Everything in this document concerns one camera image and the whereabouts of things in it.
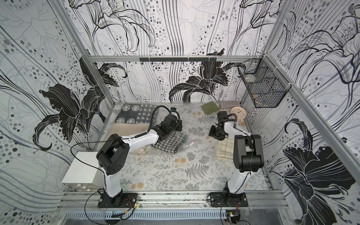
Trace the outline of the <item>cream checked scarf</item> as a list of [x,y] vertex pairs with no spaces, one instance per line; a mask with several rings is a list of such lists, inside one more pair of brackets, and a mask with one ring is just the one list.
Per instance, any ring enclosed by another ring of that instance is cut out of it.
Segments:
[[234,139],[226,138],[216,143],[216,157],[233,160]]

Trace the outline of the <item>clear plastic vacuum bag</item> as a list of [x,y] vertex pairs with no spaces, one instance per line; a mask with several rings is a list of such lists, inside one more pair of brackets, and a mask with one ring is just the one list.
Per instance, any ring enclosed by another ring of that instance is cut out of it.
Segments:
[[188,149],[193,142],[201,142],[209,137],[210,127],[217,123],[218,104],[184,103],[175,107],[183,122],[182,131],[174,131],[165,140],[138,148],[133,154],[174,155]]

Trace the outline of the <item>green scarf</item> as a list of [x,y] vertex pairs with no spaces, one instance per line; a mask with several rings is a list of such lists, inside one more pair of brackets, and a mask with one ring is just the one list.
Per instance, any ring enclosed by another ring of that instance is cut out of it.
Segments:
[[210,114],[218,112],[220,110],[218,105],[213,101],[202,105],[201,109],[205,115],[210,115]]

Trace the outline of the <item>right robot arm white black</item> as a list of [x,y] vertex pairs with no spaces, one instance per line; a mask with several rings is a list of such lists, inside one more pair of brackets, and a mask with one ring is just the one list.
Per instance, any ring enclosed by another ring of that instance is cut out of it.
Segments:
[[264,166],[261,137],[244,131],[237,124],[237,115],[226,111],[217,113],[217,124],[211,127],[209,136],[218,140],[221,149],[232,151],[235,171],[225,184],[224,192],[240,195],[251,175]]

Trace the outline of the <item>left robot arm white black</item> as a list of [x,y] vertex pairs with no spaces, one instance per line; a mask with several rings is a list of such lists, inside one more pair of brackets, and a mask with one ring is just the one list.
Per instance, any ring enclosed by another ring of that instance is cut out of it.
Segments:
[[146,145],[154,145],[165,140],[174,131],[181,131],[182,120],[178,112],[169,113],[164,120],[149,131],[133,136],[120,137],[113,134],[96,155],[100,170],[104,173],[105,192],[110,198],[122,192],[120,170],[132,151]]

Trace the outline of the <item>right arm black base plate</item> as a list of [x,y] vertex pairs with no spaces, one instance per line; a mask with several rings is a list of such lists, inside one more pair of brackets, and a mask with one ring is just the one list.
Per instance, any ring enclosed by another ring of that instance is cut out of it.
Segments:
[[211,192],[206,198],[211,207],[248,207],[248,199],[245,193],[241,194],[224,194],[220,192]]

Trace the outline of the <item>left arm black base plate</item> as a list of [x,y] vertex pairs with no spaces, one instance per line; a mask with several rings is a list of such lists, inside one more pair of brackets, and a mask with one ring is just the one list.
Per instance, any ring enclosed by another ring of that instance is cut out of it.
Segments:
[[99,208],[129,208],[135,207],[137,193],[119,193],[115,197],[110,197],[106,192],[102,193],[98,203]]

